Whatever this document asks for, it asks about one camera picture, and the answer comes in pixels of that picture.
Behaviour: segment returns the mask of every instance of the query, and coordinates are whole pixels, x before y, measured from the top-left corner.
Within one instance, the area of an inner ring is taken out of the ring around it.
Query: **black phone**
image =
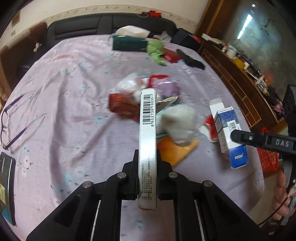
[[[0,213],[15,225],[13,182],[15,159],[4,152],[0,155]]]

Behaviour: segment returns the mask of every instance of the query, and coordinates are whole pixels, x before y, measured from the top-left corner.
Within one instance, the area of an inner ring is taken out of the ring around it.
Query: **black speaker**
[[[178,29],[178,32],[172,37],[170,41],[173,44],[178,44],[198,52],[200,44],[192,38],[192,34],[185,29]]]
[[[288,85],[283,100],[285,120],[288,124],[289,136],[296,137],[296,85]]]

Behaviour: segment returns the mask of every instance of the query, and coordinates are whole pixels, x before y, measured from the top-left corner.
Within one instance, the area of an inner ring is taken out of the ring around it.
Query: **red cloth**
[[[168,61],[170,61],[171,63],[176,63],[178,62],[180,59],[182,59],[181,55],[175,53],[172,50],[166,49],[164,48],[163,51],[165,52],[164,54],[164,58]]]

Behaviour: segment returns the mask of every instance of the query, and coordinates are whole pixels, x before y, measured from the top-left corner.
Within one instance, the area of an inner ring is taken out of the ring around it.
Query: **wooden shelf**
[[[199,54],[212,67],[240,107],[251,131],[271,130],[279,124],[277,117],[253,80],[239,69],[225,53],[203,41]]]

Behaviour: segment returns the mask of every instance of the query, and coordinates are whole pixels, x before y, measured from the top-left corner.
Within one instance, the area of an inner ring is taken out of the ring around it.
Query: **red basket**
[[[265,127],[262,128],[262,133],[269,132]],[[264,149],[257,148],[262,171],[277,171],[279,168],[279,154],[273,151],[267,151]]]

